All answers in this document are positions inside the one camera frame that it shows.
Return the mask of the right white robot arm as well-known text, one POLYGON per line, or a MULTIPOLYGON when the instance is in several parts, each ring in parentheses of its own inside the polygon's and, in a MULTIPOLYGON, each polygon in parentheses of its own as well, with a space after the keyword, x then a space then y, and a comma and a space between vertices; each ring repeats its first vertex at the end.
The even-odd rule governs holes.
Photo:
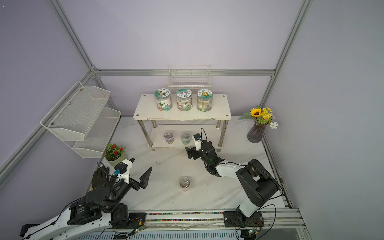
POLYGON ((277 180, 256 159, 238 164, 220 158, 211 141, 195 140, 193 148, 185 147, 189 159, 201 159, 205 169, 215 177, 238 180, 246 198, 235 211, 223 212, 226 227, 264 225, 259 212, 263 205, 282 188, 277 180))

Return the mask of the seed jar purple flower lid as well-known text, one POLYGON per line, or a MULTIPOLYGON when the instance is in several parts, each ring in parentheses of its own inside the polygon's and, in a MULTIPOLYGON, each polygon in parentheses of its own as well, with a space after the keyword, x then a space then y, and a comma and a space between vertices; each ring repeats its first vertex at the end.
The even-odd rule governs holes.
POLYGON ((180 111, 186 112, 192 109, 193 93, 189 89, 179 89, 176 91, 177 107, 180 111))

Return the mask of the seed jar sunflower lid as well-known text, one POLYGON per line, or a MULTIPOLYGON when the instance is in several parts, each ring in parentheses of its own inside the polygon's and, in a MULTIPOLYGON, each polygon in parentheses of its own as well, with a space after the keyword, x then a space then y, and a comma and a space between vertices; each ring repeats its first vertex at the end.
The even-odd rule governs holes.
POLYGON ((197 108, 199 111, 207 112, 213 107, 214 94, 209 89, 201 89, 197 93, 197 108))

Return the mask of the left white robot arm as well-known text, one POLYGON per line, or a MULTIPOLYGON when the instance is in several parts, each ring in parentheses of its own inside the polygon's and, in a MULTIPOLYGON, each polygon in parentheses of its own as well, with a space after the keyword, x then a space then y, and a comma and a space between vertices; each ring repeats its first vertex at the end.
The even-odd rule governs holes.
POLYGON ((97 229, 126 229, 143 226, 145 214, 130 214, 121 201, 129 190, 145 189, 152 172, 149 168, 136 181, 125 172, 110 175, 110 169, 100 167, 94 172, 92 190, 70 202, 57 217, 42 224, 25 224, 20 236, 24 240, 76 238, 97 229))

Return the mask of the seed jar green plant lid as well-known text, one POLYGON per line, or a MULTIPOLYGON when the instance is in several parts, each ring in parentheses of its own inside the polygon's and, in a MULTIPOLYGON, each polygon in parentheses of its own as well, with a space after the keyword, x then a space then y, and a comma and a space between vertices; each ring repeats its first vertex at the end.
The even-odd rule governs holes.
POLYGON ((154 92, 157 109, 160 111, 169 111, 172 108, 171 92, 162 88, 154 92))

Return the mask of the small clear jar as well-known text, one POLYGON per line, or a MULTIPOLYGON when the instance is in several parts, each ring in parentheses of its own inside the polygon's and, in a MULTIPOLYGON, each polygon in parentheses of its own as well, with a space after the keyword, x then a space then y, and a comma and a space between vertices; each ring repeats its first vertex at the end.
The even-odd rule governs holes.
POLYGON ((189 132, 183 132, 181 134, 182 143, 188 145, 191 141, 191 134, 189 132))
POLYGON ((174 142, 174 133, 172 131, 166 131, 164 133, 164 139, 167 144, 172 144, 174 142))
POLYGON ((190 189, 191 187, 191 180, 188 177, 183 177, 179 181, 179 186, 180 188, 186 192, 190 189))

